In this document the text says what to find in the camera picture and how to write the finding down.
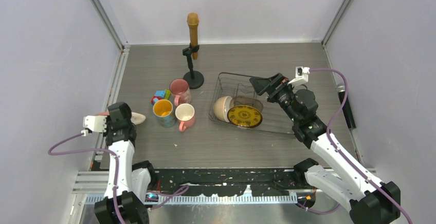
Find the plain pink mug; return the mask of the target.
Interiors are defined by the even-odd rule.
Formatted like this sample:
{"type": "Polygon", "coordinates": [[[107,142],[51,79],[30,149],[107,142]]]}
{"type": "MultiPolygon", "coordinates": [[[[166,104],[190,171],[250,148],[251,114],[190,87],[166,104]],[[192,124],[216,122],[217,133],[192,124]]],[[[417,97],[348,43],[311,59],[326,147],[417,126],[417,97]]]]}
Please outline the plain pink mug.
{"type": "Polygon", "coordinates": [[[184,132],[195,124],[195,109],[191,104],[180,104],[175,110],[175,115],[179,121],[180,132],[184,132]]]}

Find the pink patterned mug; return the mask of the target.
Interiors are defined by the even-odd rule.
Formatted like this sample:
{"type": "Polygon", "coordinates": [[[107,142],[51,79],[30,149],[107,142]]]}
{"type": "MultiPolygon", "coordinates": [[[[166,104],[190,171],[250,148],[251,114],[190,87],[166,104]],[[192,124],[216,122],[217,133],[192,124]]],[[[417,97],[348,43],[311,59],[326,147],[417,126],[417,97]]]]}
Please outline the pink patterned mug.
{"type": "Polygon", "coordinates": [[[173,80],[170,84],[170,92],[174,98],[174,104],[176,107],[180,104],[190,104],[192,101],[189,84],[184,79],[173,80]]]}

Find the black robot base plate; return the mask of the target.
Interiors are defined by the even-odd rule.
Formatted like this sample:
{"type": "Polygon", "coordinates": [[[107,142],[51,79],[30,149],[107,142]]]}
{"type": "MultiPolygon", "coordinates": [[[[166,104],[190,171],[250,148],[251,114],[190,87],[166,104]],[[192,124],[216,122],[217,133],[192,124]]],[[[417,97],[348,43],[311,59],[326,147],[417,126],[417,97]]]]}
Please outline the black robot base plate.
{"type": "Polygon", "coordinates": [[[251,191],[253,196],[285,196],[290,192],[313,197],[317,190],[298,179],[292,168],[216,168],[216,169],[156,169],[157,178],[150,189],[174,193],[183,185],[183,196],[241,196],[251,191]]]}

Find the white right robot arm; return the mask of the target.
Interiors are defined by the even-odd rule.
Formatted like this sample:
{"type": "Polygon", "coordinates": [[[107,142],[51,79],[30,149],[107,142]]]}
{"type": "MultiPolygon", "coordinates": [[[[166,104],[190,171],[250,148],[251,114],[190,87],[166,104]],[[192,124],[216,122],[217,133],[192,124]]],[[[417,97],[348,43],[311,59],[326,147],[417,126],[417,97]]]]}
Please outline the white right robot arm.
{"type": "Polygon", "coordinates": [[[344,207],[353,223],[391,223],[400,215],[401,191],[392,181],[384,183],[343,148],[318,118],[318,103],[312,91],[294,91],[295,83],[278,73],[270,78],[250,78],[256,94],[268,94],[293,122],[298,141],[319,155],[334,170],[326,171],[308,158],[294,166],[294,183],[314,186],[344,207]]]}

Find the blue mug yellow inside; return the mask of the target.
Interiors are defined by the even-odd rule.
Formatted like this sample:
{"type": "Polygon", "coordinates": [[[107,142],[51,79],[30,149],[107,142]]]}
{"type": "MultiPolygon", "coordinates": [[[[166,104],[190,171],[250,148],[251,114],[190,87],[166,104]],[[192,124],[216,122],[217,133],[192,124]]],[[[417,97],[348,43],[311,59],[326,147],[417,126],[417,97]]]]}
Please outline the blue mug yellow inside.
{"type": "Polygon", "coordinates": [[[177,122],[175,108],[171,101],[162,99],[153,105],[153,114],[159,125],[163,127],[172,127],[177,122]]]}

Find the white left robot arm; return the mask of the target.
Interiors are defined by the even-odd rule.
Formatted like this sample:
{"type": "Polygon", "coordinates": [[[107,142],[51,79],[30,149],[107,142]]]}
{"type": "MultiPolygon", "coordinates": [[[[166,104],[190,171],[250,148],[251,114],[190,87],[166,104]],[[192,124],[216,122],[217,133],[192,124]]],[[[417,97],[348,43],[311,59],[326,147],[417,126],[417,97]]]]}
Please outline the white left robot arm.
{"type": "Polygon", "coordinates": [[[136,125],[127,103],[108,107],[104,129],[106,149],[110,156],[107,187],[101,201],[94,204],[99,223],[149,223],[144,204],[147,190],[157,186],[158,177],[149,161],[133,163],[136,125]]]}

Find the pink beige leaf plate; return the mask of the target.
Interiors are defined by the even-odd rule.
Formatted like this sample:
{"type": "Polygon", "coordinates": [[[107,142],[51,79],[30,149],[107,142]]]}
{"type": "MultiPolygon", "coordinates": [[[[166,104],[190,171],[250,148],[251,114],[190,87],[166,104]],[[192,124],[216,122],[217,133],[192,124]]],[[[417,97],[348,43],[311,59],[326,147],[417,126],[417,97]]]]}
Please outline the pink beige leaf plate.
{"type": "MultiPolygon", "coordinates": [[[[97,114],[98,116],[109,116],[109,112],[104,111],[97,114]]],[[[132,112],[131,122],[135,125],[142,124],[146,120],[146,116],[143,114],[132,112]]]]}

